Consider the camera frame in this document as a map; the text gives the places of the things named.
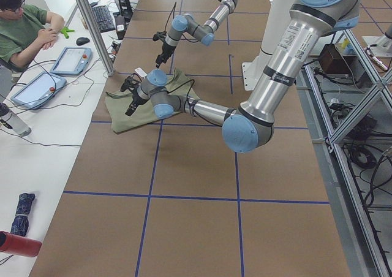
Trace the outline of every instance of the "eyeglasses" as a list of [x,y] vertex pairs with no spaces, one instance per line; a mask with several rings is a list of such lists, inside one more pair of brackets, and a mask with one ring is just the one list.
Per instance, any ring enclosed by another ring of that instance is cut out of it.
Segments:
[[22,9],[25,5],[25,0],[22,0],[22,3],[20,4],[20,6],[17,9],[6,9],[9,10],[10,12],[15,12],[16,14],[20,13],[20,9]]

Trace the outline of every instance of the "red bottle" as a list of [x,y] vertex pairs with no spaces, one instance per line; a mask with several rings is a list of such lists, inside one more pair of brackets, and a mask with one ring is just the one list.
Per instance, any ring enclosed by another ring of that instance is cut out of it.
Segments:
[[38,256],[41,245],[38,240],[0,231],[0,252],[35,257]]

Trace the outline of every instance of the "water bottle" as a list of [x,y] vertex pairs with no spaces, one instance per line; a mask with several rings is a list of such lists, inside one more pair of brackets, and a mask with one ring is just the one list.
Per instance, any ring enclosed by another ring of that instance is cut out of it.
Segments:
[[41,246],[41,241],[0,231],[0,252],[24,257],[36,257]]
[[14,130],[19,136],[26,136],[31,132],[31,128],[3,103],[0,103],[0,119],[6,128]]

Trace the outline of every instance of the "keyboard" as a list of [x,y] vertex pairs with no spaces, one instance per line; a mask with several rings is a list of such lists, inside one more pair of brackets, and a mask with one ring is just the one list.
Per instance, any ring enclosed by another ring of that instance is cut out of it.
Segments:
[[94,6],[91,10],[101,33],[116,29],[107,6]]

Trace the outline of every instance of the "computer mouse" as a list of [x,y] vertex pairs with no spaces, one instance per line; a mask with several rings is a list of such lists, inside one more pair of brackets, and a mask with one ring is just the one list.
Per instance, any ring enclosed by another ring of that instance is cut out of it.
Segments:
[[88,39],[87,37],[79,37],[78,39],[76,39],[76,45],[78,46],[86,44],[88,42],[90,42],[90,39]]

